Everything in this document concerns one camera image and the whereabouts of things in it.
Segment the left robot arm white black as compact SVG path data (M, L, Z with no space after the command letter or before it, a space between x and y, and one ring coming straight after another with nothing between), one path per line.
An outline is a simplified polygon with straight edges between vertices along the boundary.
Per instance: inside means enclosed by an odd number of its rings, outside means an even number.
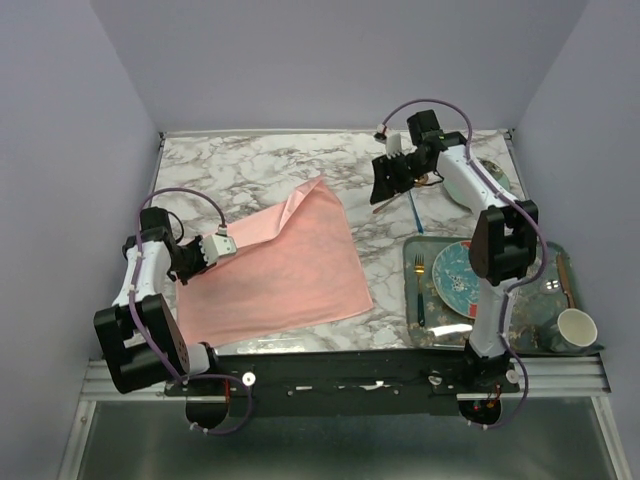
M186 285L213 268L220 257L235 254L233 240L221 228L180 245L173 235L173 214L163 208L140 213L140 232L127 238L125 278L112 306L96 312L94 328L116 389L126 394L159 382L187 379L201 395L214 393L222 380L212 364L211 347L189 345L163 295L164 280Z

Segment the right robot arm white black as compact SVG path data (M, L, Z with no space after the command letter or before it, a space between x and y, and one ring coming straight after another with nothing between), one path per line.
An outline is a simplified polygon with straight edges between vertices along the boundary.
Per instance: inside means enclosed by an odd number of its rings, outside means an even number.
M518 200L491 177L472 153L470 132L444 132L432 110L412 115L407 126L414 146L410 153L387 124L376 129L374 137L385 152L372 161L370 202L376 205L404 194L429 173L451 181L465 196L476 217L469 261L480 280L480 296L459 371L462 384L480 392L508 369L514 356L508 340L513 294L527 284L536 255L547 251L538 207L531 200Z

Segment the pink cloth napkin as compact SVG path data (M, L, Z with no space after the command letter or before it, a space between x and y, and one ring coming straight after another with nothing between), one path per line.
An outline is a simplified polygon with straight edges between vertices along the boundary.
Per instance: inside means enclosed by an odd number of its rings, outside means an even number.
M187 343L218 347L372 309L346 213L323 178L230 224L228 233L237 253L177 289Z

